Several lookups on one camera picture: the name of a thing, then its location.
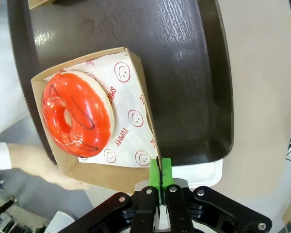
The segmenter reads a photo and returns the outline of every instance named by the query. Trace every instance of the donut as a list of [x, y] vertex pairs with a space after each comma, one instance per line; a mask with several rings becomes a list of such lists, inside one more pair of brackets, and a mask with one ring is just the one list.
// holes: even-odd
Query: donut
[[92, 77], [79, 71], [55, 74], [44, 89], [41, 105], [51, 138], [65, 152], [88, 158], [108, 144], [114, 129], [113, 110]]

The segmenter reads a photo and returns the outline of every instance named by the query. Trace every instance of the smiley face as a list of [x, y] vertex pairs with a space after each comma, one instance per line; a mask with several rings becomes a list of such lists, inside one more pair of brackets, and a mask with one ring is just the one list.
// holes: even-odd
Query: smiley face
[[85, 72], [84, 74], [87, 74], [89, 77], [92, 77], [93, 79], [95, 79], [95, 81], [97, 81], [96, 77], [92, 73]]
[[122, 83], [126, 83], [130, 79], [129, 66], [124, 62], [117, 63], [114, 66], [114, 72], [115, 72], [117, 79]]
[[140, 166], [148, 166], [150, 164], [151, 156], [147, 152], [140, 150], [135, 154], [135, 159]]
[[113, 164], [116, 161], [115, 153], [110, 149], [105, 149], [103, 152], [105, 159], [108, 163]]
[[137, 110], [130, 110], [128, 112], [128, 120], [133, 126], [141, 127], [144, 124], [144, 118]]

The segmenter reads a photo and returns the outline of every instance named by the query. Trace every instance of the screw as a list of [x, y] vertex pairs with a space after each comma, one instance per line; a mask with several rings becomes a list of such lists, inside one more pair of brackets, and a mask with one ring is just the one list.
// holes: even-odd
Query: screw
[[265, 230], [266, 229], [266, 224], [264, 222], [260, 223], [258, 225], [258, 229], [261, 230], [261, 231]]
[[177, 187], [175, 187], [175, 186], [171, 186], [169, 188], [169, 191], [172, 192], [172, 193], [176, 192], [176, 190], [177, 190]]
[[205, 192], [202, 189], [197, 192], [197, 195], [199, 195], [199, 196], [203, 196], [204, 194], [205, 194]]

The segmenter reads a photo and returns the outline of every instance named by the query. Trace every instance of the gray floor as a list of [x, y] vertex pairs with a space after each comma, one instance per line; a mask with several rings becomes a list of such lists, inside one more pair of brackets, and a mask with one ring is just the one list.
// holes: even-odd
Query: gray floor
[[[0, 141], [41, 145], [30, 116], [2, 132]], [[84, 191], [67, 191], [19, 169], [1, 171], [0, 174], [5, 182], [5, 193], [15, 196], [20, 207], [47, 219], [52, 219], [58, 210], [79, 218], [93, 209]]]

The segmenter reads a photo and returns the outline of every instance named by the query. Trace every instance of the hand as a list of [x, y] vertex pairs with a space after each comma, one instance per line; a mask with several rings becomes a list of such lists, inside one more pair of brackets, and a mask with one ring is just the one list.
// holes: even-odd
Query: hand
[[89, 189], [90, 185], [65, 176], [41, 147], [34, 145], [7, 144], [12, 168], [20, 168], [49, 183], [57, 184], [68, 190]]

